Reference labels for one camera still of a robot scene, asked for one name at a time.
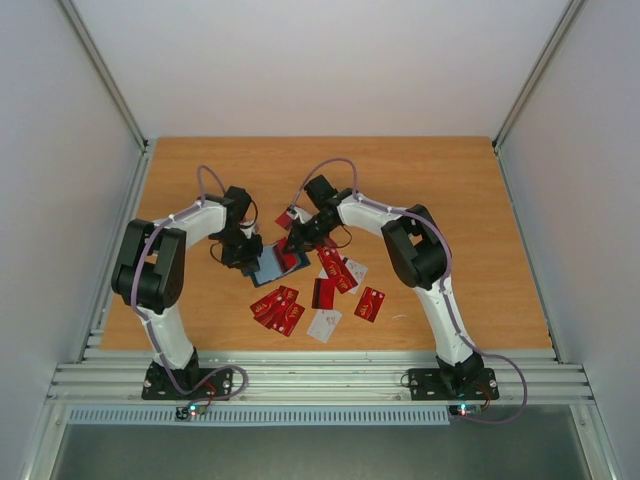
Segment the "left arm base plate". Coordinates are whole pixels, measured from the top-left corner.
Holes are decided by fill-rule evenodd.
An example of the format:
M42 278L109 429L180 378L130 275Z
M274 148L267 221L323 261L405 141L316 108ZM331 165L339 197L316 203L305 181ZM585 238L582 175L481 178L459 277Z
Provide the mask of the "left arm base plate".
M187 401L210 395L222 397L230 394L234 383L233 370L221 369L215 375L209 376L211 372L213 369L200 367L191 372L175 371L175 379L179 386L183 390L189 391L189 394L185 395L175 388L163 367L152 363L145 374L141 398L147 401Z

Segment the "white card bottom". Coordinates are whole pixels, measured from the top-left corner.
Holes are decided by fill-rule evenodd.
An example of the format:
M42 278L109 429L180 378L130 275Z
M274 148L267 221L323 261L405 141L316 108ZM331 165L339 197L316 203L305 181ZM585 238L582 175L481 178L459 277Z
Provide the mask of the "white card bottom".
M307 334L322 343L327 343L341 318L342 314L339 311L317 310Z

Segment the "dark red stripe card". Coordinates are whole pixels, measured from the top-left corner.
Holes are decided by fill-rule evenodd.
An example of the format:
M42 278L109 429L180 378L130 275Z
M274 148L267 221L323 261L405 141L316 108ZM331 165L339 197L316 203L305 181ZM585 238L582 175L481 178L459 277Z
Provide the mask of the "dark red stripe card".
M281 253L279 260L282 272L284 274L288 274L290 271L296 271L298 269L306 268L310 265L309 258L305 253Z

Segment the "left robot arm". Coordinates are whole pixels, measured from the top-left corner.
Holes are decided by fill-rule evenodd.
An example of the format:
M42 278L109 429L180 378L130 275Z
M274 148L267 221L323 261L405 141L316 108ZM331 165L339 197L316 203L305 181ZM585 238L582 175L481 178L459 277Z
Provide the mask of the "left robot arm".
M127 225L111 289L133 310L152 345L152 388L189 398L209 380L199 367L178 306L186 254L197 243L214 240L222 246L222 265L256 272L263 242L255 223L245 220L254 205L246 190L231 186L222 196L206 194L163 220L134 219Z

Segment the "blue leather card holder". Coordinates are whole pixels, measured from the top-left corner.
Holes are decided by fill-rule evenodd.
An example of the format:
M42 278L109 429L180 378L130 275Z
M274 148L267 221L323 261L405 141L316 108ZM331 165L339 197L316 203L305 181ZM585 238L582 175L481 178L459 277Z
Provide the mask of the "blue leather card holder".
M255 288L258 288L284 278L296 271L290 271L288 274L282 272L279 253L277 252L277 244L272 243L264 248L259 257L259 269L256 272L242 270L241 273L244 277L251 280Z

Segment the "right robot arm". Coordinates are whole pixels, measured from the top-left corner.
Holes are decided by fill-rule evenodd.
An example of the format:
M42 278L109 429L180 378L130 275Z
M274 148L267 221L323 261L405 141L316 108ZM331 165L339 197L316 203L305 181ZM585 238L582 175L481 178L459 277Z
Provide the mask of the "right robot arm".
M286 250L309 252L339 227L382 238L394 273L416 293L424 309L446 395L467 394L475 387L484 362L469 338L454 296L451 249L426 207L394 207L350 188L339 191L322 175L308 181L303 190L316 213L296 204L287 207L285 215L291 224Z

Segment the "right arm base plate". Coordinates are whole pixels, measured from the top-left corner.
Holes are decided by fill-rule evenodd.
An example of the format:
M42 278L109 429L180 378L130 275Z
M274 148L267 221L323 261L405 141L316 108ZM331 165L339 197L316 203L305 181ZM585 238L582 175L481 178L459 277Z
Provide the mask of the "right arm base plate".
M460 393L449 393L436 368L413 368L406 372L406 387L413 401L498 400L500 393L495 372L484 368Z

